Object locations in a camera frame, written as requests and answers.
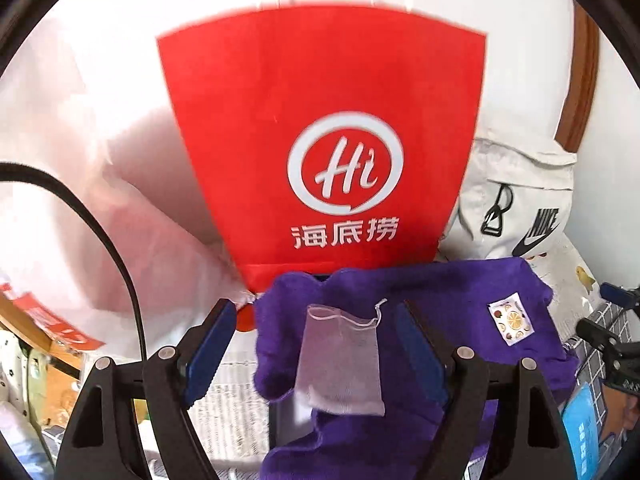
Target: white circle logo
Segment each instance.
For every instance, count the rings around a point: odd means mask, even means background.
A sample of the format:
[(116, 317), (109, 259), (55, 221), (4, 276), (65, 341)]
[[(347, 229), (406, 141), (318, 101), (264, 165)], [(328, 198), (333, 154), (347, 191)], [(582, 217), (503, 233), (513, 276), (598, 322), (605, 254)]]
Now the white circle logo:
[[(355, 206), (337, 205), (324, 202), (323, 200), (313, 196), (302, 180), (302, 163), (305, 160), (309, 149), (311, 149), (311, 147), (322, 137), (337, 130), (347, 128), (363, 130), (376, 136), (385, 145), (391, 159), (391, 169), (388, 179), (384, 185), (366, 202)], [(351, 179), (353, 178), (356, 168), (362, 169), (362, 175), (360, 177), (361, 187), (372, 187), (377, 181), (377, 179), (374, 179), (373, 182), (369, 182), (369, 173), (374, 165), (373, 150), (369, 150), (370, 159), (364, 164), (363, 168), (359, 162), (360, 155), (363, 150), (362, 144), (358, 145), (348, 166), (338, 166), (340, 156), (342, 155), (346, 144), (347, 140), (343, 137), (336, 145), (334, 154), (328, 163), (326, 171), (322, 171), (316, 175), (316, 182), (323, 182), (322, 196), (324, 198), (328, 198), (331, 194), (334, 176), (342, 173), (345, 174), (343, 191), (348, 193), (351, 189)], [(309, 208), (329, 215), (344, 216), (361, 213), (380, 204), (395, 189), (398, 181), (400, 180), (400, 176), (402, 175), (403, 166), (404, 152), (402, 151), (402, 144), (400, 143), (398, 135), (396, 135), (395, 131), (393, 131), (391, 126), (386, 124), (385, 121), (362, 112), (338, 112), (318, 119), (304, 129), (296, 139), (296, 142), (293, 143), (291, 151), (289, 152), (287, 175), (289, 177), (291, 189)]]

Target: blue packet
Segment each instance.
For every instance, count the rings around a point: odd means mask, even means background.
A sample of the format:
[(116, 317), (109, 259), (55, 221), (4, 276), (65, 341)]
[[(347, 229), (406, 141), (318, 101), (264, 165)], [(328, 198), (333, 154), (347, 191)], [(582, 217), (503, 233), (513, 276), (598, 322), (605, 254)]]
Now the blue packet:
[(583, 384), (569, 400), (562, 421), (574, 454), (578, 480), (591, 480), (598, 470), (598, 427), (588, 384)]

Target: red bag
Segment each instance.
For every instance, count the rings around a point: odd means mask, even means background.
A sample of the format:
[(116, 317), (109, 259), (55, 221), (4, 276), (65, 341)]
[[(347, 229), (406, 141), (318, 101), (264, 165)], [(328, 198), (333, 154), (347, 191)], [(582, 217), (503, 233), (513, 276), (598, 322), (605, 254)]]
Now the red bag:
[(209, 208), (249, 288), (433, 259), (476, 124), (482, 34), (380, 7), (242, 12), (158, 41)]

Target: purple towel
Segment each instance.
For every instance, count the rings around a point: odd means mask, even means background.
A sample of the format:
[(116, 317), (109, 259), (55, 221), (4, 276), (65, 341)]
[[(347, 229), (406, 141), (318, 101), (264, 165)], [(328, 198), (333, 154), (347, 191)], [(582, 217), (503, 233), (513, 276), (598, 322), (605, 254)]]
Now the purple towel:
[[(535, 332), (507, 346), (488, 304), (519, 293)], [(488, 361), (516, 364), (532, 357), (558, 401), (574, 386), (578, 359), (562, 348), (546, 306), (551, 289), (521, 258), (460, 261), (377, 270), (342, 269), (320, 282), (301, 272), (280, 276), (255, 303), (258, 369), (255, 386), (268, 400), (289, 394), (296, 380), (306, 307), (341, 308), (378, 326), (385, 416), (337, 416), (314, 410), (314, 431), (265, 458), (260, 477), (284, 479), (412, 480), (428, 453), (442, 410), (426, 400), (396, 334), (392, 309), (412, 300), (455, 346), (469, 346)], [(496, 402), (487, 402), (474, 456), (486, 452)]]

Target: white mesh pouch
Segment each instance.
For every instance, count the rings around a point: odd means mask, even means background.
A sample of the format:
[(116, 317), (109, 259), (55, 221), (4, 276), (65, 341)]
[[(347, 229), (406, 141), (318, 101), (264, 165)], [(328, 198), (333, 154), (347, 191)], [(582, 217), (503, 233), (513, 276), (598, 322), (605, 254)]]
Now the white mesh pouch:
[(376, 336), (382, 303), (371, 320), (331, 306), (307, 308), (294, 388), (299, 400), (335, 415), (385, 414)]

